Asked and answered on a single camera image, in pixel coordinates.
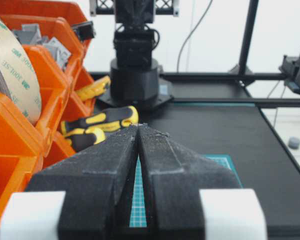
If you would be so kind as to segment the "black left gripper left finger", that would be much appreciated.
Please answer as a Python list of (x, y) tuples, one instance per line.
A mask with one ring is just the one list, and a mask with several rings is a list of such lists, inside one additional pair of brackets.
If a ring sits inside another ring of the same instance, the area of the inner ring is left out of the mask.
[(36, 173), (26, 191), (65, 191), (59, 239), (110, 240), (130, 225), (137, 158), (131, 125)]

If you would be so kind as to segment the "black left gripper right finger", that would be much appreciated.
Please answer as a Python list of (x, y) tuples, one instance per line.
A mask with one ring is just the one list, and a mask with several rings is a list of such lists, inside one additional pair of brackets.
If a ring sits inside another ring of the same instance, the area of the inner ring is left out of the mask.
[(138, 126), (147, 226), (156, 240), (202, 240), (201, 189), (239, 189), (235, 173), (146, 124)]

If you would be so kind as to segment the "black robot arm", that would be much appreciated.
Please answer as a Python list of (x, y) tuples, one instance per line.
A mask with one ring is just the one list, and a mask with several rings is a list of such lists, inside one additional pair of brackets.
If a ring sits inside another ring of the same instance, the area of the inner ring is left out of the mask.
[[(117, 0), (111, 96), (152, 102), (159, 92), (159, 37), (152, 0)], [(147, 125), (132, 125), (35, 174), (27, 193), (63, 194), (52, 227), (58, 240), (203, 240), (199, 191), (236, 190), (232, 170)]]

